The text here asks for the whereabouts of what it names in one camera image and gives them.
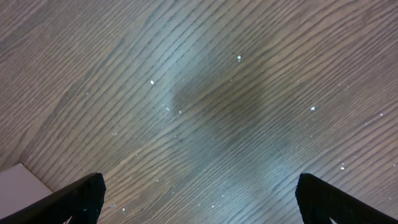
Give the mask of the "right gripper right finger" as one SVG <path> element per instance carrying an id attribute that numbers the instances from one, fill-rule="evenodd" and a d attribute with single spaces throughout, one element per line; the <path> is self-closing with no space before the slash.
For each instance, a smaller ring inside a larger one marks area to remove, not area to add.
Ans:
<path id="1" fill-rule="evenodd" d="M 304 224 L 397 224 L 395 218 L 309 173 L 300 175 L 295 196 Z"/>

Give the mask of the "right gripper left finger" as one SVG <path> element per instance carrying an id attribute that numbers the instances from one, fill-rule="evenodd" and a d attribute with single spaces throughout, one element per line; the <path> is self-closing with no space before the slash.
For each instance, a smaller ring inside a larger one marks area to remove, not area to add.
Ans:
<path id="1" fill-rule="evenodd" d="M 97 224 L 106 186 L 91 173 L 53 194 L 1 219 L 1 224 Z"/>

